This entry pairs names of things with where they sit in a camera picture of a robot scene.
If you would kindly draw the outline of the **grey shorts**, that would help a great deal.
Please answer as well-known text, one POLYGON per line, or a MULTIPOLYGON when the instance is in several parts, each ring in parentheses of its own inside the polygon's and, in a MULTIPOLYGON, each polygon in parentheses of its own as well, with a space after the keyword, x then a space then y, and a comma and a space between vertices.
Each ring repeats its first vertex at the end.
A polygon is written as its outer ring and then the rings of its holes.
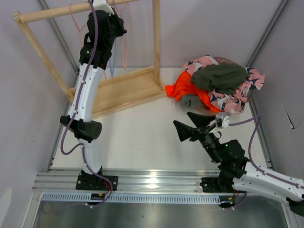
POLYGON ((182 107, 186 107, 189 109, 207 108, 197 95, 183 95, 180 98, 179 103, 182 107))

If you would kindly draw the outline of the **blue wire hanger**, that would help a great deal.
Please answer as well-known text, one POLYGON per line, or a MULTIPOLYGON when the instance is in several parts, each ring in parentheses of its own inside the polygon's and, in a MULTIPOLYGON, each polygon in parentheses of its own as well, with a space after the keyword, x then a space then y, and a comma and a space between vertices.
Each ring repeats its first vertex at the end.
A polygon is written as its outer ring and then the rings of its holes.
POLYGON ((114 41, 114 52, 113 52, 113 58, 109 60, 109 69, 110 69, 110 75, 111 78, 114 77, 114 71, 116 67, 116 60, 118 55, 118 41, 114 41))
POLYGON ((131 8, 129 3, 125 3, 120 9, 120 16, 130 16, 131 8))

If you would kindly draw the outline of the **pink patterned shorts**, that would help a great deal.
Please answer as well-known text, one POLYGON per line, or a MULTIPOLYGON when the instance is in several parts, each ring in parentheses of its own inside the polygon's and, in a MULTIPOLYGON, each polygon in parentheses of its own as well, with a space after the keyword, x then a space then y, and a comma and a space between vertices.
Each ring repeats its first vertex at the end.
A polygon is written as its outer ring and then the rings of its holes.
MULTIPOLYGON (((203 68, 203 64, 219 63, 211 56, 204 56, 195 60, 186 62, 183 68, 192 75, 195 71, 203 68)), ((245 109, 245 104, 249 102, 253 92, 260 90, 264 84, 265 76, 255 68, 246 67, 245 70, 249 73, 249 78, 244 82, 234 95, 226 95, 218 92, 208 92, 211 104, 221 112, 232 114, 242 113, 245 109)))

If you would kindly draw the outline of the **dark olive shorts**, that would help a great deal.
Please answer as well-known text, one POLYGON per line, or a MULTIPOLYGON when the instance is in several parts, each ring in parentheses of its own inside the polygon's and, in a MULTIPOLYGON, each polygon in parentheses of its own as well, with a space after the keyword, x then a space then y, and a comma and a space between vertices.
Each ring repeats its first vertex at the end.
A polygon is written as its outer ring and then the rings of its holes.
POLYGON ((238 64, 222 63, 208 65, 193 73, 191 83, 206 92, 227 95, 236 94, 240 86, 249 78, 249 73, 238 64))

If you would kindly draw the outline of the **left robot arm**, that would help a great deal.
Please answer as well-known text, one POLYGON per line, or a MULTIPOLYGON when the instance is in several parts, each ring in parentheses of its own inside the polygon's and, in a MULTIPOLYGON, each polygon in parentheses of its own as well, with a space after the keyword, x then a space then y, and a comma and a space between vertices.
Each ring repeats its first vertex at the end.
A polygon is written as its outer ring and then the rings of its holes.
POLYGON ((60 123, 65 127, 60 142, 61 153, 69 155, 76 148, 81 149, 82 173, 89 175, 86 184, 93 190, 103 185, 97 145, 102 124, 93 120, 93 106, 115 40, 127 32, 123 22, 115 11, 108 13, 99 9, 89 14, 88 32, 80 50, 76 93, 68 113, 60 117, 60 123))

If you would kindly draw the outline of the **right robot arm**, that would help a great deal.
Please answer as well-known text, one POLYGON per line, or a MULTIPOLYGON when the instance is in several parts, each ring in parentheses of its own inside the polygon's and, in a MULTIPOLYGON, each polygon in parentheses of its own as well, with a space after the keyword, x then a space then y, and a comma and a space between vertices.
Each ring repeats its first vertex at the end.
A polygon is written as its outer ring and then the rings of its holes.
POLYGON ((251 155, 245 155, 245 150, 238 140, 220 143, 215 133, 233 125, 227 113, 206 116, 187 112, 187 115, 194 127, 173 121, 179 140, 199 141, 220 171, 216 178, 201 179, 203 192, 254 193, 287 205, 299 216, 304 215, 302 179, 289 177, 256 164, 251 155))

